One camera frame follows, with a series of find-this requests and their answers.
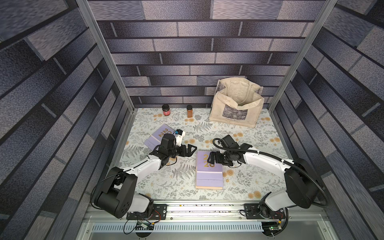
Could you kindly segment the purple calendar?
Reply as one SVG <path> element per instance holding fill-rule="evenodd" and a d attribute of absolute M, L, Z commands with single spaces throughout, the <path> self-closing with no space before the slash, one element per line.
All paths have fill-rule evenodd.
<path fill-rule="evenodd" d="M 164 134 L 173 134 L 174 131 L 175 130 L 168 125 L 163 124 L 154 133 L 152 133 L 148 139 L 144 141 L 144 145 L 152 151 L 157 145 L 161 144 L 161 140 Z"/>
<path fill-rule="evenodd" d="M 209 151 L 198 151 L 196 160 L 196 186 L 224 187 L 223 166 L 210 165 Z"/>

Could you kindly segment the peach 2026 desk calendar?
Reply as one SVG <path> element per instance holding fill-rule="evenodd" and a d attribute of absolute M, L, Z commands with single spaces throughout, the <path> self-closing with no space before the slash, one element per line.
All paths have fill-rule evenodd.
<path fill-rule="evenodd" d="M 204 187 L 204 186 L 196 186 L 196 189 L 203 189 L 203 190 L 222 190 L 223 187 Z"/>

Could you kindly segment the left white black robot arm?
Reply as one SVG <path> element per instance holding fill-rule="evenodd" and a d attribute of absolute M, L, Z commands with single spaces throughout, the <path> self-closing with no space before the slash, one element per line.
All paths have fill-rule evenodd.
<path fill-rule="evenodd" d="M 135 194 L 137 184 L 150 174 L 167 166 L 170 158 L 191 157 L 196 146 L 183 145 L 184 133 L 165 134 L 161 143 L 141 162 L 128 167 L 113 167 L 91 193 L 91 206 L 120 219 L 134 215 L 137 219 L 162 216 L 162 209 L 154 206 L 154 200 L 143 194 Z"/>

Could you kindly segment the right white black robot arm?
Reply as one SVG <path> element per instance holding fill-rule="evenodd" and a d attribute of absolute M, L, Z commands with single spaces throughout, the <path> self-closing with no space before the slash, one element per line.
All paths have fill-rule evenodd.
<path fill-rule="evenodd" d="M 262 168 L 285 180 L 285 187 L 266 194 L 260 200 L 259 211 L 265 218 L 269 218 L 272 212 L 285 208 L 308 209 L 312 205 L 320 208 L 328 207 L 329 198 L 324 187 L 305 160 L 282 159 L 249 144 L 239 145 L 230 135 L 213 139 L 213 145 L 219 150 L 210 153 L 208 158 L 210 164 L 232 167 L 234 162 L 238 162 L 241 166 L 252 165 Z"/>

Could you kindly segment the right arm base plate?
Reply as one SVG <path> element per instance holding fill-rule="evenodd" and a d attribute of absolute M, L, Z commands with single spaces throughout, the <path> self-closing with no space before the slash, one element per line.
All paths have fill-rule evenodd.
<path fill-rule="evenodd" d="M 244 211 L 248 220 L 284 220 L 286 214 L 283 209 L 273 211 L 265 204 L 244 204 Z"/>

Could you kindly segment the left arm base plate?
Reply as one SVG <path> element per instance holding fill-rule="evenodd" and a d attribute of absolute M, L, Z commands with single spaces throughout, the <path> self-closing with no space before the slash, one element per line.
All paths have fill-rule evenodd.
<path fill-rule="evenodd" d="M 154 204 L 144 213 L 127 213 L 127 220 L 165 220 L 167 216 L 167 204 Z"/>

